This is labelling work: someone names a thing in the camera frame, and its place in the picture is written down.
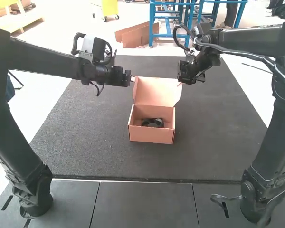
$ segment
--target black robotic arm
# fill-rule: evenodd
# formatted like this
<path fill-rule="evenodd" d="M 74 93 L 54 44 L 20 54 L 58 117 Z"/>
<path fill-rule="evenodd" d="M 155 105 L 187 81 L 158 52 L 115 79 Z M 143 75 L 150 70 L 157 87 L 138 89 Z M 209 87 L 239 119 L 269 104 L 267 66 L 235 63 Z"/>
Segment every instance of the black robotic arm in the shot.
<path fill-rule="evenodd" d="M 84 39 L 81 50 L 76 49 L 79 37 Z M 84 85 L 94 85 L 97 96 L 104 85 L 130 85 L 131 71 L 123 73 L 122 67 L 115 66 L 116 51 L 106 41 L 77 33 L 72 53 L 79 57 L 34 46 L 0 29 L 0 163 L 13 193 L 19 197 L 20 213 L 25 218 L 41 216 L 51 207 L 52 173 L 34 153 L 10 113 L 5 101 L 7 70 L 80 80 Z"/>
<path fill-rule="evenodd" d="M 195 57 L 189 48 L 178 43 L 175 35 L 179 28 L 185 29 L 194 40 L 195 49 L 200 51 Z M 205 71 L 220 65 L 221 53 L 261 61 L 273 72 L 272 89 L 276 98 L 273 116 L 256 158 L 243 173 L 241 195 L 210 198 L 222 207 L 223 202 L 226 205 L 239 200 L 244 217 L 264 227 L 285 196 L 285 23 L 229 30 L 212 29 L 205 23 L 192 31 L 177 25 L 173 34 L 175 43 L 192 57 L 191 61 L 179 62 L 178 80 L 186 84 L 205 82 Z"/>

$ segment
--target flattened cardboard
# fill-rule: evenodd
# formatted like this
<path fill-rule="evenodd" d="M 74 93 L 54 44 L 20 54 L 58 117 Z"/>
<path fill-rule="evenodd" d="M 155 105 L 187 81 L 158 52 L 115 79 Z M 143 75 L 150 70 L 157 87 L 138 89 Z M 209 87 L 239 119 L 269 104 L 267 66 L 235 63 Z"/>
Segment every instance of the flattened cardboard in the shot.
<path fill-rule="evenodd" d="M 159 23 L 152 26 L 153 33 L 159 33 Z M 123 48 L 137 48 L 149 43 L 149 22 L 135 25 L 115 32 L 117 42 L 123 43 Z"/>
<path fill-rule="evenodd" d="M 121 43 L 122 42 L 122 34 L 123 33 L 130 32 L 132 30 L 136 30 L 136 29 L 142 28 L 144 26 L 148 26 L 148 25 L 149 25 L 149 22 L 147 21 L 147 22 L 139 24 L 139 25 L 134 25 L 134 26 L 131 26 L 131 27 L 128 27 L 128 28 L 116 31 L 115 32 L 116 41 Z"/>
<path fill-rule="evenodd" d="M 175 104 L 181 98 L 177 79 L 135 77 L 128 129 L 130 141 L 173 144 Z M 162 118 L 163 128 L 142 127 L 142 119 Z"/>

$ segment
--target concrete floor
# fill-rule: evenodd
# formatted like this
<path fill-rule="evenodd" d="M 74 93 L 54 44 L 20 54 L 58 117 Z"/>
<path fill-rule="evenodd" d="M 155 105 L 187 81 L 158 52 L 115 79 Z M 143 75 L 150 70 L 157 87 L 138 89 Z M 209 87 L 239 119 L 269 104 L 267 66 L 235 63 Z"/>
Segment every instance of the concrete floor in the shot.
<path fill-rule="evenodd" d="M 70 53 L 73 36 L 77 32 L 94 34 L 110 42 L 118 49 L 119 55 L 155 55 L 155 56 L 183 56 L 183 51 L 172 44 L 158 45 L 154 48 L 123 49 L 115 41 L 114 32 L 129 26 L 149 20 L 149 5 L 145 3 L 118 2 L 120 19 L 112 18 L 104 23 L 99 7 L 95 7 L 88 0 L 35 0 L 36 10 L 44 12 L 46 21 L 31 27 L 18 36 L 26 42 L 50 48 L 56 51 Z M 256 25 L 279 24 L 283 20 L 268 17 L 267 0 L 249 1 L 244 10 L 240 27 Z M 205 6 L 205 11 L 211 11 L 211 4 Z M 224 20 L 226 5 L 221 4 L 217 23 Z M 250 102 L 268 126 L 273 111 L 273 97 L 271 96 L 271 75 L 245 66 L 248 63 L 260 68 L 265 67 L 252 60 L 241 57 L 222 55 L 233 75 L 241 85 Z M 70 80 L 65 78 L 45 76 L 31 73 L 15 72 L 15 75 L 25 84 L 16 96 L 9 102 L 12 114 L 22 130 L 27 141 L 30 142 L 43 124 L 47 115 L 64 92 Z M 0 194 L 7 185 L 5 174 L 0 166 Z"/>

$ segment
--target blue metal rack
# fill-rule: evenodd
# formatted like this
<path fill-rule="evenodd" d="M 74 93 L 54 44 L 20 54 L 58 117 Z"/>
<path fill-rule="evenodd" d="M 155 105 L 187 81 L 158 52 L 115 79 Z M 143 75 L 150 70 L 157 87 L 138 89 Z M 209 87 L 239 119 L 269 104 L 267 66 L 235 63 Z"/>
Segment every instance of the blue metal rack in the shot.
<path fill-rule="evenodd" d="M 212 13 L 202 13 L 204 2 L 214 3 Z M 153 38 L 162 37 L 162 38 L 172 38 L 172 32 L 170 28 L 170 19 L 173 21 L 178 21 L 178 23 L 182 23 L 184 6 L 185 6 L 185 16 L 184 16 L 184 24 L 191 30 L 192 20 L 193 18 L 197 18 L 197 22 L 208 22 L 208 19 L 212 19 L 212 26 L 214 27 L 220 3 L 235 3 L 240 4 L 235 25 L 237 28 L 239 26 L 245 4 L 247 0 L 239 0 L 239 1 L 226 1 L 226 0 L 200 0 L 199 3 L 196 3 L 195 0 L 174 0 L 174 2 L 158 2 L 155 0 L 150 1 L 150 26 L 149 26 L 149 46 L 153 45 Z M 156 5 L 163 5 L 164 11 L 156 11 Z M 168 10 L 168 5 L 172 6 L 172 10 Z M 157 14 L 169 14 L 169 16 L 158 16 Z M 165 19 L 167 33 L 161 34 L 153 34 L 152 25 L 155 22 L 155 19 Z M 189 45 L 189 35 L 178 34 L 178 38 L 185 38 L 185 46 Z"/>

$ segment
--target cable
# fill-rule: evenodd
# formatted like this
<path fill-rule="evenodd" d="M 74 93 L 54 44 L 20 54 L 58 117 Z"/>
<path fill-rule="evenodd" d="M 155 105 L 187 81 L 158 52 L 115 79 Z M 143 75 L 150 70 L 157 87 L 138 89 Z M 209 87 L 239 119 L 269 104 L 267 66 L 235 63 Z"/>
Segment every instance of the cable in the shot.
<path fill-rule="evenodd" d="M 177 46 L 179 46 L 181 49 L 183 49 L 183 50 L 185 50 L 185 51 L 190 51 L 190 48 L 183 46 L 183 45 L 180 44 L 180 43 L 178 42 L 178 40 L 177 40 L 176 31 L 177 31 L 178 29 L 180 29 L 180 28 L 184 29 L 184 30 L 187 32 L 187 34 L 190 35 L 190 38 L 191 38 L 192 40 L 194 39 L 194 34 L 187 28 L 187 26 L 184 26 L 184 25 L 182 25 L 182 24 L 178 24 L 178 25 L 176 25 L 176 26 L 174 27 L 174 29 L 173 29 L 173 40 L 174 40 L 175 44 L 176 44 Z"/>

